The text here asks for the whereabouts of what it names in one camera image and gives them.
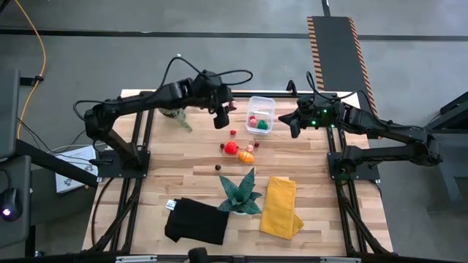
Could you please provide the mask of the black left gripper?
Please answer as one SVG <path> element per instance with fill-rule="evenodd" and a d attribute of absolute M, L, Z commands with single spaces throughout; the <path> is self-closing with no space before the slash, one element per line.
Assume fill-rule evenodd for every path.
<path fill-rule="evenodd" d="M 214 72 L 202 71 L 193 80 L 193 95 L 199 101 L 198 107 L 205 108 L 208 113 L 215 115 L 214 127 L 221 129 L 229 123 L 229 111 L 236 110 L 231 104 L 236 104 L 231 88 L 222 82 Z"/>

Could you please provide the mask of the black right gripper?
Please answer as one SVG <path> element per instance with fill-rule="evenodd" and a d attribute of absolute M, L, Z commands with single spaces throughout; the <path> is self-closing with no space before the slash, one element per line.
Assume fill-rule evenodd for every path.
<path fill-rule="evenodd" d="M 302 129 L 312 127 L 337 128 L 340 126 L 342 104 L 340 101 L 321 96 L 302 96 L 297 100 L 297 109 L 279 116 L 282 123 L 288 123 L 292 138 L 297 138 Z"/>

